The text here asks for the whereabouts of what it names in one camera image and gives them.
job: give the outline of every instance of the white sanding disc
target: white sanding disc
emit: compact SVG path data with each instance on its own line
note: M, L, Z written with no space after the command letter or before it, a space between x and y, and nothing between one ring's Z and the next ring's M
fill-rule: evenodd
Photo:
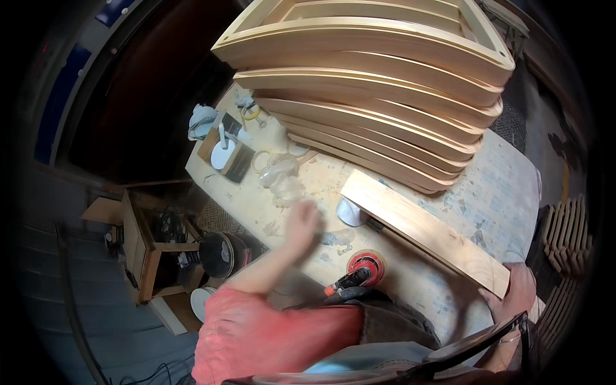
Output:
M196 317L199 321L205 322L205 302L216 292L216 289L209 286L203 288L194 289L190 293L190 307L193 309Z
M362 211L355 203L347 198L340 199L338 207L336 207L336 215L347 225L357 227L361 226L370 217L366 212Z
M223 150L222 145L218 142L214 146L214 150L212 150L212 156L209 161L212 163L212 167L217 170L222 170L225 168L225 164L231 157L231 154L235 150L235 142L227 139L227 149Z

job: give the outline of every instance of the red shirt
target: red shirt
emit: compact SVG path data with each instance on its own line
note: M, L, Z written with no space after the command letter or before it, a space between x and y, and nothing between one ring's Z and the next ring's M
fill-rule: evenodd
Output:
M256 294L222 287L205 304L192 376L198 385L267 373L299 373L359 343L353 305L275 310Z

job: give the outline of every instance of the white bucket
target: white bucket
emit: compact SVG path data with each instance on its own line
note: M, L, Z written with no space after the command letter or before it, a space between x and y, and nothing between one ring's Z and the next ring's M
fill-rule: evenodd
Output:
M205 302L216 292L216 289L209 286L194 289L190 293L190 307L193 309L199 321L205 322Z

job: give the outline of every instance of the sander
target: sander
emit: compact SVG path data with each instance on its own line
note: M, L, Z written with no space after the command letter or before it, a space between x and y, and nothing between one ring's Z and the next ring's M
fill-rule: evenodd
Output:
M372 249L364 249L353 254L347 264L347 274L327 286L324 292L332 296L344 289L355 286L374 286L385 273L383 256Z

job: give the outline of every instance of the stacked wooden slats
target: stacked wooden slats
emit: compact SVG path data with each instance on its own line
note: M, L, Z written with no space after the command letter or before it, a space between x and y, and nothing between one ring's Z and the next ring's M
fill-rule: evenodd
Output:
M588 235L584 195L549 207L543 244L543 251L557 272L573 277L585 274L593 236Z
M255 0L212 51L290 138L424 193L459 179L515 67L473 0Z

